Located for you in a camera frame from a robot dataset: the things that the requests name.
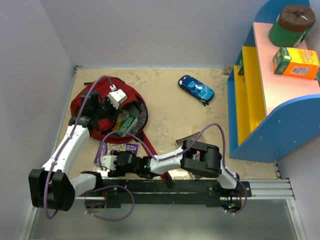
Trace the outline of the green snack packet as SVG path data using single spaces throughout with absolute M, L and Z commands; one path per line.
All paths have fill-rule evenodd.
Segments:
M 126 110 L 117 116 L 115 126 L 112 131 L 117 131 L 115 134 L 119 137 L 124 137 L 138 122 L 138 119 Z

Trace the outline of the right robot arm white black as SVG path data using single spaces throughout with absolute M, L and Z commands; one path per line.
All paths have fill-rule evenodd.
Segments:
M 235 196 L 241 186 L 238 176 L 223 162 L 219 147 L 203 142 L 184 140 L 177 150 L 163 155 L 138 157 L 130 151 L 111 151 L 100 158 L 101 165 L 109 170 L 108 177 L 123 177 L 132 173 L 140 178 L 161 176 L 167 183 L 167 172 L 182 169 L 194 175 L 214 178 L 223 192 Z

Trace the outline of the red student backpack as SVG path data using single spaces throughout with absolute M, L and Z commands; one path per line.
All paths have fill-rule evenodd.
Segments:
M 70 126 L 75 124 L 84 102 L 78 124 L 88 127 L 92 138 L 101 141 L 109 135 L 104 142 L 111 144 L 141 140 L 149 156 L 157 154 L 143 131 L 148 121 L 146 103 L 133 87 L 106 75 L 98 83 L 87 83 L 87 87 L 71 101 Z

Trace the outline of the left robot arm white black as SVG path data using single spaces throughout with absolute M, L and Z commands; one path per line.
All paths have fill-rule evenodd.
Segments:
M 126 94 L 115 90 L 103 96 L 97 90 L 85 89 L 71 102 L 71 118 L 66 133 L 49 160 L 28 175 L 33 207 L 46 211 L 68 211 L 76 197 L 88 192 L 99 196 L 104 190 L 100 173 L 83 171 L 70 179 L 69 171 L 79 151 L 92 136 L 98 122 L 112 121 L 118 114 Z

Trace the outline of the purple book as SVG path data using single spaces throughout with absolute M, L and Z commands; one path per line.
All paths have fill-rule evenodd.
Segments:
M 110 155 L 111 151 L 129 151 L 137 155 L 138 149 L 139 145 L 135 143 L 103 143 L 102 146 L 98 148 L 93 164 L 99 166 L 99 158 L 101 156 Z

